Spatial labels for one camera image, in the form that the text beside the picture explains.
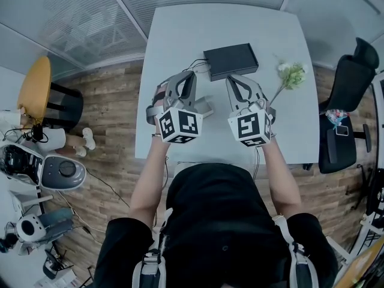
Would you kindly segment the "black rectangular box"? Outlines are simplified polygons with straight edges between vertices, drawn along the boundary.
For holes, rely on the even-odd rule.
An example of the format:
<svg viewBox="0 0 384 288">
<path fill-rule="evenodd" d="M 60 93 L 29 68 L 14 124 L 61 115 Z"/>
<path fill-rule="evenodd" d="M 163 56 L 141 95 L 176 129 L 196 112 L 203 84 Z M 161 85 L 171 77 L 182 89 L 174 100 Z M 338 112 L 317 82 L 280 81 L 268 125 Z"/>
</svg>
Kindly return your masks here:
<svg viewBox="0 0 384 288">
<path fill-rule="evenodd" d="M 230 74 L 255 73 L 258 60 L 250 43 L 205 50 L 204 57 L 210 66 L 210 81 L 225 79 Z"/>
</svg>

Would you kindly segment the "white metal rack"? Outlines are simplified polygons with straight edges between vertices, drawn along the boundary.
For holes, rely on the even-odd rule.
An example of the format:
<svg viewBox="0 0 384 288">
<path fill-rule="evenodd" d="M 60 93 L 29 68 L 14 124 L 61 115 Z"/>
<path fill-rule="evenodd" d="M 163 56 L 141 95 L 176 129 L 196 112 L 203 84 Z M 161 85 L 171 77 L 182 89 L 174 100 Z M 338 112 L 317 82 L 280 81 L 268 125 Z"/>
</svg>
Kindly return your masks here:
<svg viewBox="0 0 384 288">
<path fill-rule="evenodd" d="M 349 250 L 345 250 L 330 236 L 326 239 L 334 251 L 341 257 L 341 264 L 346 266 L 364 249 L 373 245 L 381 236 L 384 236 L 384 211 L 378 210 L 371 215 L 364 214 L 360 221 L 360 229 L 355 241 Z"/>
</svg>

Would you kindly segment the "person's right forearm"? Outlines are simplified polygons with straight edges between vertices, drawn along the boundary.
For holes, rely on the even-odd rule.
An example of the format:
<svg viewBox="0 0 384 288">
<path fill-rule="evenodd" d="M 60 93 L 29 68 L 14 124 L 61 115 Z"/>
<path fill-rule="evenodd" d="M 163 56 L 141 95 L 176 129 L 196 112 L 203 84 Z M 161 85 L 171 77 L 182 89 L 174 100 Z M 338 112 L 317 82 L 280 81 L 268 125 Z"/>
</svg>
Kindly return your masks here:
<svg viewBox="0 0 384 288">
<path fill-rule="evenodd" d="M 262 146 L 269 179 L 271 199 L 278 215 L 286 219 L 302 212 L 301 195 L 278 143 L 273 137 L 271 142 Z"/>
</svg>

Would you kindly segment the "person's left hand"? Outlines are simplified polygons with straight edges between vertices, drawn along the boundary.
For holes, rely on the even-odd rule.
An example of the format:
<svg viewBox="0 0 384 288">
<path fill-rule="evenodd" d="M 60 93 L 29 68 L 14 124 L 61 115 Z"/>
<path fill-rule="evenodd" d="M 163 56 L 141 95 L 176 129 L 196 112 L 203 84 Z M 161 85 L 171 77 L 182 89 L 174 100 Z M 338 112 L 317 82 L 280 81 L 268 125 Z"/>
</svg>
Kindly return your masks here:
<svg viewBox="0 0 384 288">
<path fill-rule="evenodd" d="M 165 98 L 166 89 L 167 89 L 167 84 L 164 84 L 158 88 L 158 91 L 157 91 L 157 93 L 153 99 L 153 105 L 155 107 L 163 105 L 163 100 Z"/>
</svg>

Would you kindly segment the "white round device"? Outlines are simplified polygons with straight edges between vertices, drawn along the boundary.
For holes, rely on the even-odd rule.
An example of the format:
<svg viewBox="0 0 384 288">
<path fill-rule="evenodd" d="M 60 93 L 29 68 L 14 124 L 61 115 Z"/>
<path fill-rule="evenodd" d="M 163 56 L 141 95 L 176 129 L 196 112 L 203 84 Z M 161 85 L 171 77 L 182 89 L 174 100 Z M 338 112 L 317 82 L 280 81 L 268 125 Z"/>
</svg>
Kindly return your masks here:
<svg viewBox="0 0 384 288">
<path fill-rule="evenodd" d="M 16 233 L 24 242 L 37 242 L 46 236 L 46 229 L 35 214 L 22 217 L 16 223 Z"/>
</svg>

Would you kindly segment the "white and green flower sprig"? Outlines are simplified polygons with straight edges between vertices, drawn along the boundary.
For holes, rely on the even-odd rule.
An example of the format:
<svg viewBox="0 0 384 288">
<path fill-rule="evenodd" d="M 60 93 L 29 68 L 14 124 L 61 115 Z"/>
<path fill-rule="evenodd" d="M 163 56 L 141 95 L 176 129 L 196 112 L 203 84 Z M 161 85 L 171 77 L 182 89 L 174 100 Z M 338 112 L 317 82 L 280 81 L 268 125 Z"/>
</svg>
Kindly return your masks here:
<svg viewBox="0 0 384 288">
<path fill-rule="evenodd" d="M 286 62 L 284 59 L 275 56 L 278 61 L 276 71 L 280 78 L 280 85 L 276 90 L 275 95 L 269 101 L 270 104 L 282 93 L 284 90 L 292 91 L 298 89 L 306 80 L 308 68 L 306 64 L 301 62 Z"/>
</svg>

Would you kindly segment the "person's left forearm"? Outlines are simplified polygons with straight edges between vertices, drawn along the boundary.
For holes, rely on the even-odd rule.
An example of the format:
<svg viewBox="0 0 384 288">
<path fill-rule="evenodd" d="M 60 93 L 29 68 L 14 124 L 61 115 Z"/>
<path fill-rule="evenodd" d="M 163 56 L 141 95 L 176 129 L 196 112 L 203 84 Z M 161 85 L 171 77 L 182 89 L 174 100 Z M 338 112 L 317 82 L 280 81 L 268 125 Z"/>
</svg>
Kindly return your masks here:
<svg viewBox="0 0 384 288">
<path fill-rule="evenodd" d="M 161 200 L 169 146 L 158 136 L 152 138 L 148 157 L 131 196 L 128 217 L 141 221 L 149 228 L 152 228 Z"/>
</svg>

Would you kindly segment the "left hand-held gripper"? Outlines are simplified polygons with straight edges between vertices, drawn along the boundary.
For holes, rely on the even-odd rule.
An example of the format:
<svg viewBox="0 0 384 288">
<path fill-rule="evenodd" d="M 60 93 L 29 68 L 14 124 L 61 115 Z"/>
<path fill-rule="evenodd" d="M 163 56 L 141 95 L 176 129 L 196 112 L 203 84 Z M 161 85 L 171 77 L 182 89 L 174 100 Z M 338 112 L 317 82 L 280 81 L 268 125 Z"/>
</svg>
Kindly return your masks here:
<svg viewBox="0 0 384 288">
<path fill-rule="evenodd" d="M 166 83 L 161 83 L 155 90 Z M 186 144 L 202 134 L 203 116 L 194 110 L 196 102 L 197 76 L 192 71 L 182 71 L 172 76 L 167 82 L 167 89 L 162 106 L 152 104 L 146 108 L 146 121 L 156 127 L 152 135 L 160 137 L 164 143 Z M 181 100 L 187 109 L 171 104 L 166 108 L 166 101 Z"/>
</svg>

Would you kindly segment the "person's black shirt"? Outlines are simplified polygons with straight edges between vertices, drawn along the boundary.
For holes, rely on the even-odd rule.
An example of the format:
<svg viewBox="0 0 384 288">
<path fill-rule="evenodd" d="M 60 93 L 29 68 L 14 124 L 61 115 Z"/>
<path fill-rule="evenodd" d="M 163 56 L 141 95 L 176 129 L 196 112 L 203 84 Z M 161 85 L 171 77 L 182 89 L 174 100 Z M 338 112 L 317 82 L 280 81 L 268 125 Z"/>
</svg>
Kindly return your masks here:
<svg viewBox="0 0 384 288">
<path fill-rule="evenodd" d="M 162 231 L 167 288 L 288 287 L 289 248 L 246 170 L 218 163 L 189 167 L 173 179 L 166 208 L 173 208 Z M 319 287 L 332 288 L 338 263 L 318 219 L 299 213 L 287 226 L 314 264 Z M 109 221 L 94 287 L 130 288 L 153 242 L 151 229 L 137 219 Z"/>
</svg>

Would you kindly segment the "thin black wire-frame eyeglasses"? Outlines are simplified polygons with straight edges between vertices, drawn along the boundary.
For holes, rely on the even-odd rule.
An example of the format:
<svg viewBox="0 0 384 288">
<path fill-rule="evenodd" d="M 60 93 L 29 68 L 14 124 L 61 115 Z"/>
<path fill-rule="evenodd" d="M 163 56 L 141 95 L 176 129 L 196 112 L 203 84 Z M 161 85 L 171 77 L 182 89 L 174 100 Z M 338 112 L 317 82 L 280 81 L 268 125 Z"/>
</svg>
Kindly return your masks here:
<svg viewBox="0 0 384 288">
<path fill-rule="evenodd" d="M 183 69 L 183 71 L 193 71 L 196 74 L 207 73 L 211 69 L 211 65 L 206 58 L 200 58 L 194 60 L 189 67 Z"/>
</svg>

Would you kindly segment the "black office chair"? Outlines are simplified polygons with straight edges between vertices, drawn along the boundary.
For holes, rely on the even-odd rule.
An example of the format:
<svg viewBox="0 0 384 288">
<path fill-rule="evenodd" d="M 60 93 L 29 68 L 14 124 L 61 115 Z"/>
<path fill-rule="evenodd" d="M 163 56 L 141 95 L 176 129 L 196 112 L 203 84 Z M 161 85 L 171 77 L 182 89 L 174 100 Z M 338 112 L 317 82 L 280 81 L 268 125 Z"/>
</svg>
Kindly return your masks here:
<svg viewBox="0 0 384 288">
<path fill-rule="evenodd" d="M 341 121 L 348 126 L 349 135 L 337 136 L 335 126 L 325 115 L 327 110 L 353 112 L 360 104 L 372 83 L 379 66 L 375 48 L 361 38 L 356 38 L 352 55 L 343 55 L 338 64 L 329 98 L 319 104 L 319 160 L 320 173 L 334 173 L 356 163 L 356 139 L 365 140 L 367 152 L 371 151 L 371 136 L 367 124 L 362 131 L 354 131 L 350 116 Z"/>
</svg>

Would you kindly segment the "colourful snack packet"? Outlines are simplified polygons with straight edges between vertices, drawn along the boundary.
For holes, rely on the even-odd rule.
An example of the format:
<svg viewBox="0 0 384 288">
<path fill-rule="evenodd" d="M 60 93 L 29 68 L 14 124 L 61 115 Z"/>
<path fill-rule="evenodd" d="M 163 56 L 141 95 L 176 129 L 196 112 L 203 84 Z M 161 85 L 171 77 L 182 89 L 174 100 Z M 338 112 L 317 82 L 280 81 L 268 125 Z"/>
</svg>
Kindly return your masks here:
<svg viewBox="0 0 384 288">
<path fill-rule="evenodd" d="M 325 112 L 326 117 L 334 126 L 340 126 L 341 121 L 350 116 L 349 112 L 338 109 L 331 109 Z"/>
</svg>

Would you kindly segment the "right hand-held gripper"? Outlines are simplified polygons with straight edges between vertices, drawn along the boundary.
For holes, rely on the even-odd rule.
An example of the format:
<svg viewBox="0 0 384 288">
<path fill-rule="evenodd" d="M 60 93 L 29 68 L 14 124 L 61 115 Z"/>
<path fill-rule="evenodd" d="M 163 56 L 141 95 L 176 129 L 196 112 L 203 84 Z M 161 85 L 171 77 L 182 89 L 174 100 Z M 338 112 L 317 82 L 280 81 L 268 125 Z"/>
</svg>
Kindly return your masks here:
<svg viewBox="0 0 384 288">
<path fill-rule="evenodd" d="M 238 86 L 248 92 L 246 98 L 242 97 Z M 260 85 L 248 77 L 233 74 L 227 76 L 226 87 L 233 110 L 228 123 L 235 140 L 247 147 L 269 144 L 273 115 L 268 112 L 268 101 Z"/>
</svg>

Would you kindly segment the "grey and white gripper device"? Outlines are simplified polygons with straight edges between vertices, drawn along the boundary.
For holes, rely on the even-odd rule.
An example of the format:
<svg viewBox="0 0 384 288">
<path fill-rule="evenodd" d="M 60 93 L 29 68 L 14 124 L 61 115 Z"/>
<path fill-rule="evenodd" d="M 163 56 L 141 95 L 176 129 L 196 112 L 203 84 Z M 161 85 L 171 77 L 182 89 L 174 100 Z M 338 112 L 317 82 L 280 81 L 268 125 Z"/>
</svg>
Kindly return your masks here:
<svg viewBox="0 0 384 288">
<path fill-rule="evenodd" d="M 0 173 L 24 184 L 48 190 L 79 188 L 86 179 L 85 166 L 60 155 L 43 156 L 15 143 L 0 146 Z"/>
</svg>

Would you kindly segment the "round wooden table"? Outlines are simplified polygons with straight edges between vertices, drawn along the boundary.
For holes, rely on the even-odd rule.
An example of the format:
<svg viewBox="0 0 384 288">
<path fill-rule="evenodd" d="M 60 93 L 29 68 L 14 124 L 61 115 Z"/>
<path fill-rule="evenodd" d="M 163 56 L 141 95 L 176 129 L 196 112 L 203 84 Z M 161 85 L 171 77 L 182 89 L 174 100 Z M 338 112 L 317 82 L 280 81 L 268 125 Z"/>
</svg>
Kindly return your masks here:
<svg viewBox="0 0 384 288">
<path fill-rule="evenodd" d="M 72 130 L 83 112 L 83 95 L 51 81 L 52 66 L 47 56 L 38 58 L 29 69 L 19 92 L 17 106 L 24 107 L 33 124 Z M 50 92 L 62 93 L 60 104 L 49 102 Z"/>
</svg>

